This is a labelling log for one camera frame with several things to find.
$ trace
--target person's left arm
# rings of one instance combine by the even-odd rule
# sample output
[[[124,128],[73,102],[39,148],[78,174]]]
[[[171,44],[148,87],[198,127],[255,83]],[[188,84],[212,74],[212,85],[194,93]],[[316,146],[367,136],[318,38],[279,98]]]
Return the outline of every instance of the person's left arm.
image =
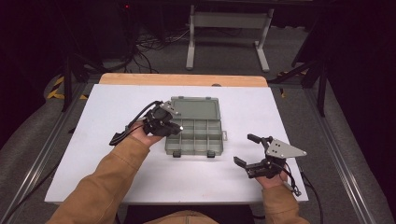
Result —
[[[47,223],[113,223],[149,147],[159,140],[141,128],[134,131],[102,158],[93,174],[80,180]]]

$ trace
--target person's left hand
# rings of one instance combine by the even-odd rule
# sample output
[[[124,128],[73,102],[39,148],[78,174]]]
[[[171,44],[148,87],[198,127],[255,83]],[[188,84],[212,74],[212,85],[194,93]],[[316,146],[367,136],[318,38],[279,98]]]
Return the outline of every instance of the person's left hand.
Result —
[[[137,138],[140,142],[142,142],[144,145],[147,147],[151,147],[155,143],[159,142],[161,139],[163,139],[163,136],[155,136],[155,135],[146,135],[145,131],[143,131],[143,125],[144,123],[142,121],[137,121],[135,122],[131,130],[135,129],[133,132],[128,134],[129,136],[132,136],[134,138]]]

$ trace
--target gray floor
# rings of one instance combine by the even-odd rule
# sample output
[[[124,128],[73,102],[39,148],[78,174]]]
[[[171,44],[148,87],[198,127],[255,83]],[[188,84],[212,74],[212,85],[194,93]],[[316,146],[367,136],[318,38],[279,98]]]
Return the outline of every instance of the gray floor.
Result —
[[[164,74],[265,76],[267,79],[272,79],[277,73],[291,69],[291,61],[307,35],[304,29],[300,28],[271,28],[264,45],[271,72],[264,74],[252,47],[253,36],[256,34],[243,30],[237,37],[230,37],[217,31],[200,32],[197,36],[192,71],[185,69],[187,36],[164,49],[149,50],[145,55],[149,58],[152,68]],[[142,59],[137,58],[137,60],[146,64]],[[139,71],[138,67],[131,63],[127,71],[147,73],[149,70],[142,68]],[[45,96],[55,79],[56,77],[43,92]],[[90,92],[97,79],[92,79],[90,82],[85,93]],[[323,206],[324,223],[361,223],[334,165],[325,135],[315,119],[316,111],[311,109],[305,91],[297,86],[285,86],[286,97],[280,95],[279,88],[273,88],[273,93],[290,143],[308,152],[307,157],[297,161],[318,191]],[[43,175],[62,157],[72,136],[68,131],[76,127],[85,103],[86,100],[78,100],[61,131],[59,140],[54,145]],[[48,99],[45,105],[22,124],[0,151],[1,215],[7,211],[26,173],[45,145],[57,118],[61,115],[62,106],[62,100]],[[325,114],[341,154],[354,175],[361,190],[361,197],[375,222],[394,223],[387,200],[367,166],[330,86],[326,92]],[[51,216],[57,206],[43,202],[49,185],[50,179],[28,200],[15,219],[15,223],[44,223]],[[301,203],[301,216],[311,223],[319,223],[318,203],[313,192],[310,189],[307,191],[310,201]],[[262,214],[260,204],[253,204],[251,207],[256,215]],[[125,205],[122,205],[121,218],[125,215],[124,211]]]

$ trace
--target tan jacket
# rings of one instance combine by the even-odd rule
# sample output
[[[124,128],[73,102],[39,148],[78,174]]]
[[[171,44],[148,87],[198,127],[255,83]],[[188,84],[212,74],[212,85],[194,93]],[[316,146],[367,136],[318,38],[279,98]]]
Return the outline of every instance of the tan jacket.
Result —
[[[93,174],[80,180],[76,189],[64,200],[47,222],[112,224],[125,194],[149,149],[139,140],[125,138],[99,162]],[[262,191],[267,223],[308,223],[298,216],[298,204],[286,187]],[[217,223],[193,211],[182,211],[149,224]]]

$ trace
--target white table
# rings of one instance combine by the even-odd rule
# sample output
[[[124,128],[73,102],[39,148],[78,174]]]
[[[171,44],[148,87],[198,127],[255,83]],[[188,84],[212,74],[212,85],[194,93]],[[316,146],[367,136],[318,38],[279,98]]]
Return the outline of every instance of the white table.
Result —
[[[264,158],[264,148],[247,139],[248,133],[289,142],[271,89],[264,87],[138,86],[93,87],[78,126],[45,198],[61,203],[78,181],[91,174],[112,147],[114,133],[122,132],[136,114],[155,100],[172,96],[217,97],[222,130],[228,134],[221,156],[173,158],[166,155],[165,139],[151,147],[134,183],[123,199],[128,204],[238,204],[260,203],[261,186],[233,163]],[[288,164],[303,195],[307,195],[295,159]]]

